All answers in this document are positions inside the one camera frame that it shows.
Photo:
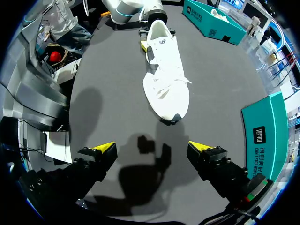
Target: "white sneaker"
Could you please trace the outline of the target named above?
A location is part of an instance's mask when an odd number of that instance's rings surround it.
[[[214,8],[211,10],[210,13],[211,13],[214,17],[216,17],[216,18],[218,18],[218,19],[220,19],[220,20],[224,20],[225,22],[228,22],[228,23],[229,23],[227,17],[226,17],[225,15],[222,16],[221,14],[219,14]]]
[[[155,113],[176,123],[188,111],[189,92],[177,39],[165,23],[156,20],[147,36],[147,74],[143,80],[146,97]]]

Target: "round table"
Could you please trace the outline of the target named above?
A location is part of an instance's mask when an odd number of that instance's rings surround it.
[[[143,91],[145,53],[140,24],[102,20],[81,60],[70,106],[72,158],[84,146],[116,141],[118,159],[85,197],[91,210],[135,221],[197,224],[223,211],[228,201],[202,181],[188,161],[188,141],[220,145],[245,166],[241,108],[266,96],[243,49],[202,33],[165,6],[176,30],[189,84],[186,116],[173,126],[159,121]]]

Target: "shoelace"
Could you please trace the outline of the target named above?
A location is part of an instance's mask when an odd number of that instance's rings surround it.
[[[156,50],[155,52],[157,53],[155,56],[155,60],[158,64],[158,69],[153,76],[153,80],[155,82],[154,89],[157,92],[157,97],[162,98],[168,93],[170,87],[174,84],[174,82],[191,82],[182,74],[183,71],[180,68],[181,62],[176,62],[176,58],[169,57],[179,54],[176,49],[174,49],[174,46],[172,46],[170,41],[165,43],[165,46],[163,48],[160,47],[158,49],[157,43],[154,43],[154,46]]]

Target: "teal sign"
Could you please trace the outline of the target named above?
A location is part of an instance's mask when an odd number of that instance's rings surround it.
[[[226,16],[229,22],[215,18],[210,13],[212,9],[215,9],[218,14]],[[222,11],[201,2],[185,0],[182,13],[206,37],[238,45],[246,33],[237,22],[225,15]]]
[[[242,110],[246,141],[248,177],[258,173],[275,181],[287,155],[288,123],[281,92],[269,95]]]

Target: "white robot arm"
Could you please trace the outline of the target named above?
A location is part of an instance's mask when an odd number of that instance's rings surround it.
[[[89,16],[88,0],[84,0],[84,9]],[[161,0],[102,0],[103,4],[111,13],[115,24],[126,24],[134,14],[140,13],[143,20],[151,25],[153,21],[160,19],[167,22],[167,14],[163,9]]]

